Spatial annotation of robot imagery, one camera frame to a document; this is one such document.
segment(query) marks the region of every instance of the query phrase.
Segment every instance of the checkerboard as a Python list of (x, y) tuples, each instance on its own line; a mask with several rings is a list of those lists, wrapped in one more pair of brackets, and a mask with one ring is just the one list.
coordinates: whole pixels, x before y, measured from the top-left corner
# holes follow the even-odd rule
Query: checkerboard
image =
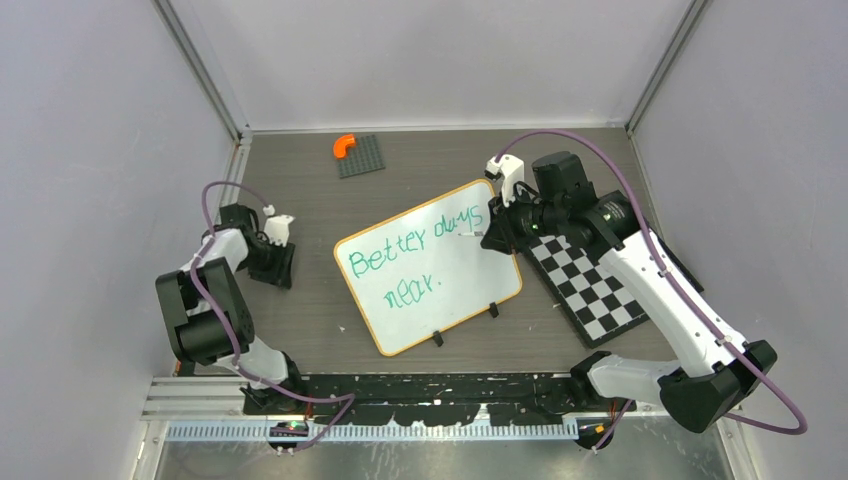
[(565, 237), (534, 238), (523, 253), (589, 348), (648, 320), (621, 282)]

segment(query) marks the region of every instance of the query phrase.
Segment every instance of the whiteboard stand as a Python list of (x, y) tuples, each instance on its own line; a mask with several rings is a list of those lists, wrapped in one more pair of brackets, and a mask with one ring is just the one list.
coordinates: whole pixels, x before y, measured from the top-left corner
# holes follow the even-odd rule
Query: whiteboard stand
[(521, 291), (514, 255), (480, 246), (491, 223), (486, 180), (475, 180), (355, 233), (334, 256), (381, 354), (393, 356)]

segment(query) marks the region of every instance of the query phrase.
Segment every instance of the gray table surface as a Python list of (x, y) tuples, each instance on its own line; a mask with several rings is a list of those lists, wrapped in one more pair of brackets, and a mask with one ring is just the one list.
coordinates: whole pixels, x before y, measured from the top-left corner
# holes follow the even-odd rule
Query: gray table surface
[[(345, 285), (334, 258), (336, 242), (453, 188), (481, 178), (486, 161), (518, 130), (378, 133), (386, 169), (339, 179), (332, 145), (339, 134), (256, 136), (244, 183), (259, 189), (280, 213), (296, 217), (297, 245), (290, 291), (239, 274), (257, 334), (311, 373), (567, 371), (585, 348), (532, 266), (518, 259), (524, 288), (500, 306), (501, 315), (471, 318), (444, 333), (438, 348), (425, 342), (383, 357)], [(648, 210), (645, 183), (622, 129), (584, 129), (619, 165)], [(558, 137), (525, 140), (511, 152), (528, 164), (560, 150), (583, 160), (598, 195), (619, 188), (586, 148)], [(259, 210), (250, 195), (240, 201)], [(650, 322), (604, 344), (604, 350), (645, 360), (669, 360), (671, 348)]]

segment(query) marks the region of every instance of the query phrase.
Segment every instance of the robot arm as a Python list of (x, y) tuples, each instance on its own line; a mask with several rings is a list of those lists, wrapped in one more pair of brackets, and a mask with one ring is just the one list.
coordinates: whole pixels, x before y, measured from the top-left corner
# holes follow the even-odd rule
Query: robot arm
[[(285, 353), (273, 350), (255, 335), (253, 319), (234, 277), (236, 271), (247, 269), (254, 280), (291, 288), (295, 245), (288, 237), (289, 224), (294, 218), (272, 216), (266, 220), (264, 229), (259, 230), (256, 212), (248, 207), (228, 205), (221, 208), (220, 214), (215, 242), (198, 262), (198, 277), (230, 321), (242, 351), (240, 367), (299, 392), (302, 389), (297, 367)], [(210, 232), (204, 233), (202, 245), (211, 239)], [(234, 354), (229, 337), (189, 278), (191, 263), (156, 280), (171, 349), (181, 362), (216, 365), (238, 373), (232, 362)], [(291, 401), (266, 390), (266, 385), (260, 382), (251, 382), (250, 387), (245, 394), (260, 407)]]
[[(489, 162), (486, 175), (498, 178), (499, 173), (523, 167), (520, 159), (504, 156), (500, 164)], [(623, 397), (663, 405), (683, 427), (704, 431), (758, 385), (724, 343), (745, 352), (763, 372), (777, 360), (774, 350), (764, 340), (748, 343), (678, 275), (689, 296), (725, 333), (724, 339), (717, 340), (663, 278), (675, 267), (658, 271), (627, 199), (620, 192), (597, 198), (576, 155), (548, 155), (532, 168), (539, 191), (517, 180), (511, 182), (509, 203), (503, 192), (493, 198), (489, 202), (492, 221), (481, 246), (512, 253), (523, 250), (529, 238), (565, 235), (570, 244), (583, 248), (636, 298), (668, 340), (677, 360), (628, 360), (597, 352), (575, 366), (572, 375), (583, 381), (589, 397)], [(660, 246), (653, 232), (651, 239)], [(662, 248), (658, 251), (669, 256)]]

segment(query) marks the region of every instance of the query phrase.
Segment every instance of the gray wall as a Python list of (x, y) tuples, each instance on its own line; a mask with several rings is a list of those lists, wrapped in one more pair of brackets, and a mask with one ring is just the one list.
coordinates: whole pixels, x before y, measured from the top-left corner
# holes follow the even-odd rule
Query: gray wall
[(231, 110), (274, 130), (623, 123), (689, 0), (174, 3)]
[(152, 4), (0, 7), (0, 471), (128, 478), (173, 366), (153, 290), (231, 155)]
[[(846, 27), (844, 0), (714, 2), (637, 133), (665, 234), (810, 421), (756, 434), (766, 478), (848, 467)], [(793, 423), (763, 388), (744, 407)]]

